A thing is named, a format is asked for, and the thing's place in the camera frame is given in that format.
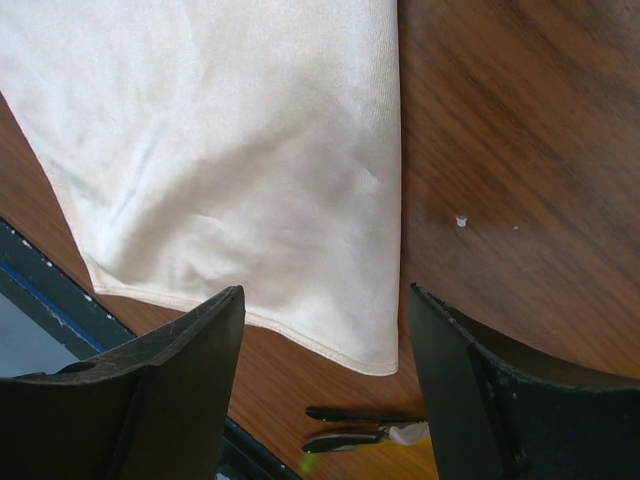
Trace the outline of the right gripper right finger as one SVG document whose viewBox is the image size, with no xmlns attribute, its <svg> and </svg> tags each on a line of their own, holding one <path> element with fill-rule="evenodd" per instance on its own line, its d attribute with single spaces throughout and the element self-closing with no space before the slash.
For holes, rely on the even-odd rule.
<svg viewBox="0 0 640 480">
<path fill-rule="evenodd" d="M 440 478 L 638 478 L 638 380 L 534 349 L 418 285 L 408 325 Z"/>
</svg>

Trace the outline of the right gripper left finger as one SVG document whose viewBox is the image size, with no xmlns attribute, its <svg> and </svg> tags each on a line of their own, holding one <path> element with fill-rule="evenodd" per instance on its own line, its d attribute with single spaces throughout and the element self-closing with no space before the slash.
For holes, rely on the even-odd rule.
<svg viewBox="0 0 640 480">
<path fill-rule="evenodd" d="M 224 289 L 53 373 L 1 382 L 5 479 L 212 479 L 245 325 Z"/>
</svg>

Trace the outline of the beige cloth napkin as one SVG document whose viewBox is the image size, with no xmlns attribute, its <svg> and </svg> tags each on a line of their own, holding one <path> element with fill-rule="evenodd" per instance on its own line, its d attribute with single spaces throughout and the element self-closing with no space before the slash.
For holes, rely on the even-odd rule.
<svg viewBox="0 0 640 480">
<path fill-rule="evenodd" d="M 95 292 L 398 368 L 393 1 L 5 1 L 1 92 Z"/>
</svg>

